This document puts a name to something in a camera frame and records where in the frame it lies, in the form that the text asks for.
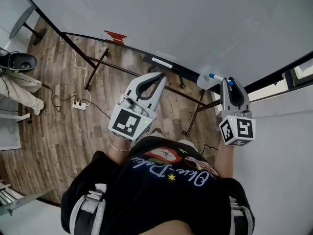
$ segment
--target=electrical cable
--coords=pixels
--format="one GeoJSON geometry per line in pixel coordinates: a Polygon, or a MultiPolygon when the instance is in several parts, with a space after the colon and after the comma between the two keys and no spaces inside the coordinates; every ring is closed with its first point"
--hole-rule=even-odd
{"type": "MultiPolygon", "coordinates": [[[[26,80],[26,79],[14,77],[14,76],[10,76],[10,77],[13,77],[13,78],[16,78],[16,79],[19,79],[19,80],[23,80],[23,81],[26,81],[26,82],[34,83],[34,84],[40,84],[40,85],[42,85],[43,87],[45,87],[45,88],[51,90],[51,101],[52,101],[52,105],[53,105],[54,108],[57,110],[57,112],[60,112],[60,111],[61,111],[61,105],[55,105],[55,104],[54,104],[54,99],[55,99],[55,98],[59,99],[60,101],[67,101],[67,100],[71,99],[72,97],[75,97],[75,101],[76,101],[76,95],[75,95],[75,94],[72,95],[72,96],[70,96],[70,97],[67,98],[67,99],[61,99],[61,98],[59,98],[58,95],[54,95],[54,97],[52,97],[52,96],[53,96],[53,90],[52,90],[48,85],[46,85],[46,84],[37,83],[37,82],[34,82],[34,81],[28,81],[28,80],[26,80]]],[[[99,107],[98,105],[96,105],[96,104],[92,103],[91,101],[89,101],[89,100],[87,100],[87,99],[84,99],[84,98],[81,99],[79,102],[81,103],[82,100],[85,100],[85,101],[89,102],[89,104],[94,105],[94,106],[97,107],[104,115],[106,115],[109,119],[111,119],[104,111],[102,111],[102,110],[100,109],[100,107],[99,107]]]]}
{"type": "Polygon", "coordinates": [[[99,111],[101,111],[104,115],[106,115],[106,116],[108,117],[108,119],[111,120],[111,118],[110,118],[104,111],[102,111],[98,105],[96,105],[96,104],[94,104],[94,103],[91,103],[90,101],[88,101],[87,99],[84,99],[84,98],[81,99],[79,102],[81,103],[83,100],[84,100],[84,101],[87,101],[87,102],[89,102],[90,104],[92,104],[92,105],[94,105],[95,107],[97,107],[97,108],[99,109],[99,111]]]}
{"type": "Polygon", "coordinates": [[[205,143],[205,144],[204,144],[204,148],[203,148],[202,152],[200,153],[200,155],[202,155],[202,154],[204,153],[204,150],[205,150],[206,147],[218,151],[217,148],[212,147],[212,146],[208,146],[208,145],[205,143]]]}
{"type": "Polygon", "coordinates": [[[1,99],[0,103],[2,103],[2,101],[6,98],[6,96],[3,96],[3,98],[1,99]]]}
{"type": "Polygon", "coordinates": [[[70,97],[67,98],[67,99],[61,99],[61,98],[59,98],[58,95],[54,95],[54,96],[53,96],[53,94],[54,94],[54,93],[53,93],[53,90],[52,90],[48,85],[46,85],[46,84],[37,83],[37,82],[34,82],[34,81],[28,81],[28,80],[26,80],[26,79],[22,79],[22,78],[19,78],[19,77],[14,77],[14,76],[10,76],[10,77],[13,77],[13,78],[19,79],[19,80],[23,80],[23,81],[26,81],[26,82],[34,83],[34,84],[40,84],[40,85],[42,85],[43,87],[45,87],[45,88],[51,90],[51,102],[52,102],[52,105],[53,105],[53,107],[56,109],[57,112],[60,112],[60,111],[61,111],[61,105],[55,105],[55,103],[54,103],[54,99],[55,99],[55,98],[59,99],[60,101],[67,101],[67,100],[71,99],[72,97],[75,97],[75,101],[76,101],[76,95],[75,95],[75,94],[72,95],[72,96],[70,96],[70,97]]]}
{"type": "Polygon", "coordinates": [[[5,86],[6,86],[6,90],[8,91],[8,98],[10,98],[10,92],[9,92],[8,85],[6,84],[6,82],[5,82],[5,80],[3,79],[3,77],[1,77],[1,78],[2,78],[2,80],[3,80],[3,82],[4,82],[5,86]]]}
{"type": "Polygon", "coordinates": [[[9,111],[9,110],[6,110],[6,109],[0,109],[0,111],[6,111],[6,112],[19,112],[19,111],[9,111]]]}
{"type": "MultiPolygon", "coordinates": [[[[62,37],[59,38],[59,41],[60,42],[63,42],[64,39],[62,40],[62,37]]],[[[84,67],[80,67],[76,64],[76,60],[77,60],[77,54],[76,54],[76,51],[73,49],[74,51],[74,54],[75,54],[75,67],[76,68],[79,68],[79,69],[84,69],[86,71],[86,74],[85,74],[85,77],[84,77],[84,85],[86,86],[86,77],[88,76],[88,69],[84,68],[84,67]]],[[[90,97],[90,101],[89,102],[89,105],[86,105],[86,107],[90,106],[91,105],[91,95],[90,95],[90,92],[89,90],[87,90],[88,94],[89,94],[89,97],[90,97]]]]}
{"type": "Polygon", "coordinates": [[[4,57],[4,56],[6,56],[7,54],[12,54],[12,53],[19,53],[19,51],[13,51],[13,52],[8,52],[8,51],[6,51],[6,54],[4,54],[3,52],[0,51],[0,56],[1,56],[1,57],[4,57]]]}

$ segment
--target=black t-shirt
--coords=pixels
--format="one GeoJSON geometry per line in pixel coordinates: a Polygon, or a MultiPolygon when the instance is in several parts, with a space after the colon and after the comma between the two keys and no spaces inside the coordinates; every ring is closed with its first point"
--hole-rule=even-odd
{"type": "MultiPolygon", "coordinates": [[[[68,233],[75,203],[97,183],[107,184],[100,234],[138,235],[161,223],[180,220],[196,235],[228,235],[229,196],[250,209],[240,183],[219,178],[194,148],[146,137],[131,149],[122,165],[103,154],[76,177],[61,201],[62,226],[68,233]]],[[[247,233],[245,217],[235,218],[235,224],[236,234],[247,233]]]]}

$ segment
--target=strap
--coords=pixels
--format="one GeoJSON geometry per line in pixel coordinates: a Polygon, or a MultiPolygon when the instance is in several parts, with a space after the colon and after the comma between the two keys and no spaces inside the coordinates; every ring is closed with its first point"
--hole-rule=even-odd
{"type": "Polygon", "coordinates": [[[106,206],[106,200],[103,198],[103,196],[107,189],[107,186],[105,184],[96,184],[95,188],[95,191],[90,190],[88,194],[83,195],[75,204],[69,220],[69,230],[71,235],[74,235],[77,214],[80,210],[85,212],[84,217],[88,217],[87,213],[89,213],[89,215],[93,215],[94,212],[97,210],[95,219],[92,224],[91,235],[100,234],[104,209],[106,206]]]}
{"type": "Polygon", "coordinates": [[[75,228],[75,223],[76,223],[76,218],[77,218],[77,214],[78,211],[80,209],[80,206],[82,205],[82,203],[85,200],[85,195],[81,196],[81,198],[76,202],[72,213],[70,214],[70,219],[69,219],[69,231],[72,235],[74,235],[74,228],[75,228]]]}
{"type": "Polygon", "coordinates": [[[248,221],[248,233],[247,235],[252,235],[252,230],[253,230],[253,220],[252,220],[252,215],[250,210],[245,207],[245,206],[239,206],[237,202],[237,199],[232,198],[229,196],[229,201],[230,201],[230,208],[231,208],[231,225],[230,225],[230,231],[229,235],[235,235],[235,217],[244,217],[244,214],[242,210],[246,214],[246,218],[248,221]]]}

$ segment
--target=whiteboard marker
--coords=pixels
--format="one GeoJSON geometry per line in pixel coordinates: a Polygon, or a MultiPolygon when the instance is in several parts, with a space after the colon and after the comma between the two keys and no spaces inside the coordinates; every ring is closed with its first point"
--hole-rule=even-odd
{"type": "MultiPolygon", "coordinates": [[[[212,74],[212,73],[209,74],[209,77],[214,78],[214,79],[216,79],[216,80],[218,80],[218,81],[220,81],[220,82],[222,82],[223,79],[224,79],[223,77],[214,75],[214,74],[212,74]]],[[[227,81],[228,81],[228,83],[229,83],[230,86],[233,86],[233,85],[234,85],[234,82],[233,82],[233,81],[231,81],[231,80],[229,80],[229,79],[228,79],[227,81]]]]}

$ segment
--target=power strip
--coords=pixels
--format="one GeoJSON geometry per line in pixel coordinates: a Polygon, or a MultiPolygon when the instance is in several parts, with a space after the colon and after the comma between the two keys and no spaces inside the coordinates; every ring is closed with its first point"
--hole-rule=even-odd
{"type": "Polygon", "coordinates": [[[80,109],[80,110],[85,110],[86,109],[86,104],[85,103],[80,103],[80,102],[77,102],[77,101],[73,101],[72,107],[76,108],[76,109],[80,109]]]}

